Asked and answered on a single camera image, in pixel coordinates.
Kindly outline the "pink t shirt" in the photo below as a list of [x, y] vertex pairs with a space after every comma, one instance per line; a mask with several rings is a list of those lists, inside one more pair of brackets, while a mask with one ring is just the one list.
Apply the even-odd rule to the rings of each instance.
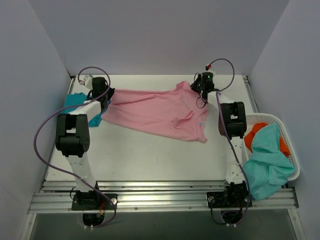
[[206, 143], [208, 109], [197, 106], [198, 97], [187, 81], [167, 91], [116, 89], [101, 118], [152, 135]]

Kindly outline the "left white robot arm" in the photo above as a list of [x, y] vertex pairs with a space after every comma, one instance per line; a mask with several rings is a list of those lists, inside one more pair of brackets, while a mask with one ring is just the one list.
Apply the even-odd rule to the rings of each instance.
[[76, 179], [76, 190], [86, 193], [83, 204], [90, 210], [100, 206], [101, 197], [95, 192], [97, 181], [94, 178], [88, 160], [90, 148], [89, 122], [100, 116], [108, 107], [114, 89], [110, 79], [94, 77], [92, 90], [84, 103], [68, 113], [57, 116], [55, 147], [66, 158]]

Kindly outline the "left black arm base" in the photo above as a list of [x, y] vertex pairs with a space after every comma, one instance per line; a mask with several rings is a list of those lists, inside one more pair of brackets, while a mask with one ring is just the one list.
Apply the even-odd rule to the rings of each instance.
[[83, 213], [82, 223], [85, 227], [97, 228], [112, 222], [117, 214], [118, 194], [107, 193], [102, 196], [96, 191], [75, 191], [72, 196], [72, 211], [93, 211]]

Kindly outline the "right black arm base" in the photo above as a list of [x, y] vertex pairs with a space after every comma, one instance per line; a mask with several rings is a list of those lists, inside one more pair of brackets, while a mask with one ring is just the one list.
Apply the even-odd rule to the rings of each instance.
[[230, 183], [223, 191], [207, 192], [206, 197], [213, 222], [227, 227], [237, 227], [253, 205], [245, 181]]

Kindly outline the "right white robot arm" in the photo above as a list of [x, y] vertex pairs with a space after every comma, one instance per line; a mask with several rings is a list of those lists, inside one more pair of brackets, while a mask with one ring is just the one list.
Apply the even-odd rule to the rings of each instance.
[[212, 105], [218, 110], [218, 131], [226, 138], [226, 174], [228, 184], [242, 184], [245, 176], [242, 171], [242, 145], [247, 121], [245, 105], [242, 101], [235, 101], [215, 88], [213, 72], [196, 73], [190, 88], [198, 94], [197, 102], [203, 103], [200, 108]]

